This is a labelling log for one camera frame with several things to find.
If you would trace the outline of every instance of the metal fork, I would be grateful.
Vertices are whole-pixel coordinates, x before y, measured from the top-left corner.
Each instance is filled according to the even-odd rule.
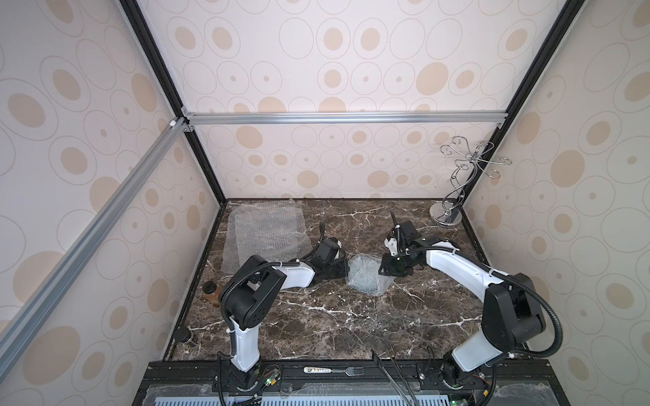
[[[305,374],[346,374],[347,376],[361,376],[365,373],[362,366],[350,366],[344,370],[306,366],[305,368],[302,368],[302,370]]]

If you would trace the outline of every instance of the polka dot wallpaper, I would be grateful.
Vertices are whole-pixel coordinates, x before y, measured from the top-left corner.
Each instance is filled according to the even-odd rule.
[[[0,331],[170,121],[111,0],[0,5]]]
[[[2,331],[171,112],[112,0],[3,1],[0,16]],[[179,139],[0,385],[0,405],[130,405],[215,212]]]
[[[444,197],[453,136],[470,146],[495,123],[200,125],[227,197]]]
[[[139,3],[188,109],[327,112],[504,109],[564,0]]]
[[[1,406],[130,406],[167,345],[216,218],[199,171],[180,136],[0,385]],[[20,280],[13,292],[22,298],[31,285]]]
[[[650,399],[650,1],[594,1],[465,210],[493,266],[559,313],[572,405]],[[553,340],[552,327],[532,341]]]

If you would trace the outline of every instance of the robotic arm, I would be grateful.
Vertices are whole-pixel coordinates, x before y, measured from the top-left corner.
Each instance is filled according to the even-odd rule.
[[[468,288],[483,302],[481,330],[443,357],[442,374],[451,387],[461,387],[479,366],[498,362],[514,353],[548,357],[562,343],[562,326],[536,292],[529,277],[523,273],[506,272],[475,264],[459,252],[453,242],[435,235],[422,236],[411,222],[397,223],[384,240],[390,253],[384,254],[379,273],[403,277],[413,267],[427,264],[449,275]],[[546,328],[541,307],[549,313],[555,328],[555,341],[540,353],[523,345]]]
[[[230,361],[241,388],[252,388],[257,381],[253,367],[259,361],[259,324],[280,290],[305,288],[348,275],[350,268],[341,242],[325,238],[324,233],[325,224],[320,223],[320,240],[301,259],[268,262],[259,255],[251,256],[222,289],[219,302],[231,336]]]
[[[512,353],[549,357],[557,352],[562,343],[562,326],[548,303],[536,293],[530,278],[474,263],[453,242],[435,235],[422,236],[411,222],[398,223],[391,215],[394,227],[384,241],[390,252],[384,254],[379,274],[404,277],[413,273],[414,266],[427,264],[451,276],[483,302],[481,330],[443,357],[441,372],[447,385],[460,388],[479,366],[494,364]],[[267,262],[253,255],[222,290],[219,301],[231,335],[230,361],[235,367],[231,371],[243,391],[256,385],[259,324],[278,292],[348,275],[340,241],[325,238],[324,232],[321,223],[320,240],[299,260]],[[555,340],[545,351],[530,351],[523,348],[526,341],[546,328],[542,307],[553,323]]]

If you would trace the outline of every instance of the crumpled bubble wrap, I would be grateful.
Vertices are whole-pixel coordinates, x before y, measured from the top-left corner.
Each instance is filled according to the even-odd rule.
[[[350,272],[346,278],[348,286],[361,293],[381,296],[395,280],[394,276],[379,274],[382,260],[372,255],[355,255],[348,264],[350,265]]]

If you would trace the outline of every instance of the black metal base rail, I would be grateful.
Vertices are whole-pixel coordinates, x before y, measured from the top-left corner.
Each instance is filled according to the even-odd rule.
[[[216,396],[218,392],[217,384],[219,380],[219,361],[183,361],[183,362],[151,362],[140,382],[140,386],[133,401],[133,406],[140,406],[144,400],[149,387],[159,387],[167,385],[211,385],[212,394]],[[245,396],[234,387],[231,381],[229,371],[231,364],[228,360],[221,360],[221,379],[223,391],[228,392],[230,396]],[[416,360],[398,360],[397,364],[404,374],[407,382],[417,382],[422,390],[436,390],[440,394],[448,395],[450,400],[468,400],[474,390],[480,390],[485,387],[481,378],[472,377],[468,385],[459,390],[450,389],[440,378],[434,374],[425,376],[420,379],[423,366],[429,364],[426,359]],[[278,383],[269,387],[269,392],[279,392],[282,394],[296,393],[307,384],[327,384],[327,383],[385,383],[388,380],[372,360],[269,360],[261,363],[261,369],[278,365],[281,368],[282,375]],[[350,365],[362,366],[364,374],[361,376],[348,377],[347,375],[330,375],[330,374],[306,374],[303,372],[305,366],[321,366],[325,368],[346,368]],[[397,371],[392,366],[386,367],[387,371],[393,377],[397,377]],[[491,380],[491,368],[482,367],[480,372],[485,374],[486,379]],[[569,401],[560,386],[553,368],[544,359],[536,360],[509,360],[500,363],[497,366],[497,384],[500,386],[510,383],[548,383],[550,385],[560,406],[569,406]]]

